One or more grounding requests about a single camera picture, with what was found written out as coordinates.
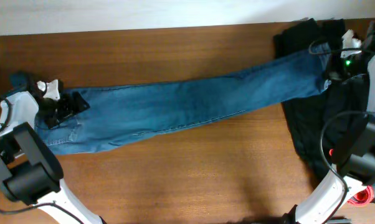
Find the blue denim jeans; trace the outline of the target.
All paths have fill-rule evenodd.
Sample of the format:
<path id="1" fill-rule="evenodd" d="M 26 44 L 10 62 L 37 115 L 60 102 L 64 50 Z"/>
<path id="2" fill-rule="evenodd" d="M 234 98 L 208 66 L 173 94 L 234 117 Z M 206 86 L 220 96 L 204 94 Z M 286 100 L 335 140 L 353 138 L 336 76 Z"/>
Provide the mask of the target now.
<path id="1" fill-rule="evenodd" d="M 79 88 L 88 110 L 53 129 L 35 130 L 56 155 L 111 151 L 159 134 L 323 93 L 329 45 L 220 77 L 147 85 Z"/>

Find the black folded garment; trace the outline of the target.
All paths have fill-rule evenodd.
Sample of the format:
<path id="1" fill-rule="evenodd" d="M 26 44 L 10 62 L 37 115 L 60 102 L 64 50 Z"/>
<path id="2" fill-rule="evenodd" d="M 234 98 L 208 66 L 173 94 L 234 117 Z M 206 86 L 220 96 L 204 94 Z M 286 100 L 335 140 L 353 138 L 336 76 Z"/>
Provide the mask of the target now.
<path id="1" fill-rule="evenodd" d="M 274 36 L 275 56 L 280 58 L 300 50 L 307 51 L 310 44 L 320 44 L 323 41 L 327 41 L 331 49 L 337 50 L 341 47 L 340 38 L 346 30 L 342 19 L 324 21 L 322 24 L 309 19 Z M 333 148 L 360 117 L 353 114 L 341 116 L 327 127 L 324 134 L 321 133 L 322 127 L 340 112 L 364 110 L 368 90 L 368 81 L 364 76 L 359 76 L 346 83 L 333 84 L 320 95 L 283 102 L 295 150 L 313 171 L 317 182 L 328 171 L 320 156 L 319 143 L 323 143 L 325 151 Z"/>

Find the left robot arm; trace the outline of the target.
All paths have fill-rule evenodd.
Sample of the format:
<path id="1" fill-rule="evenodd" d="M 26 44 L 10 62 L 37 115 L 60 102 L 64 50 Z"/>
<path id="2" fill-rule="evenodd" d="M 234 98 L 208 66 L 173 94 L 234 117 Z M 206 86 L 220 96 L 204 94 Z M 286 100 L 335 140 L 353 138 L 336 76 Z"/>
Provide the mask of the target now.
<path id="1" fill-rule="evenodd" d="M 64 93 L 60 80 L 35 81 L 30 73 L 10 76 L 12 89 L 0 96 L 0 190 L 19 210 L 39 209 L 57 223 L 104 223 L 69 189 L 59 160 L 35 131 L 37 124 L 53 130 L 89 109 L 79 93 Z"/>

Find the red and grey cloth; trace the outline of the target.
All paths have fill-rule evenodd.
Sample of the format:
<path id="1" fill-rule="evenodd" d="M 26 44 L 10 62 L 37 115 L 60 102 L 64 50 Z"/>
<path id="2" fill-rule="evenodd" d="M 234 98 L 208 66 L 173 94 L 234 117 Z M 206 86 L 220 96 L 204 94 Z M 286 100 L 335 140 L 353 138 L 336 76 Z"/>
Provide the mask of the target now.
<path id="1" fill-rule="evenodd" d="M 375 180 L 370 161 L 352 155 L 337 168 L 337 174 L 343 179 L 333 173 L 336 166 L 332 165 L 332 168 L 321 183 L 321 188 L 325 190 L 325 203 L 330 204 L 330 209 L 338 210 L 346 203 L 363 207 L 374 200 Z"/>

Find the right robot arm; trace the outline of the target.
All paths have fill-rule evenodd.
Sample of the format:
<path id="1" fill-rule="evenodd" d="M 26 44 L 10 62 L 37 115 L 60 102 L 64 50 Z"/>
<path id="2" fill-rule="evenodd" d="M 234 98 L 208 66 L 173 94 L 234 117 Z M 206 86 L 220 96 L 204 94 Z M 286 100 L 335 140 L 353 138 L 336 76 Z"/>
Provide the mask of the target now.
<path id="1" fill-rule="evenodd" d="M 310 19 L 276 35 L 277 58 L 304 53 L 325 60 L 321 91 L 283 103 L 298 155 L 321 177 L 282 223 L 326 223 L 375 184 L 375 21 L 364 38 L 343 20 Z"/>

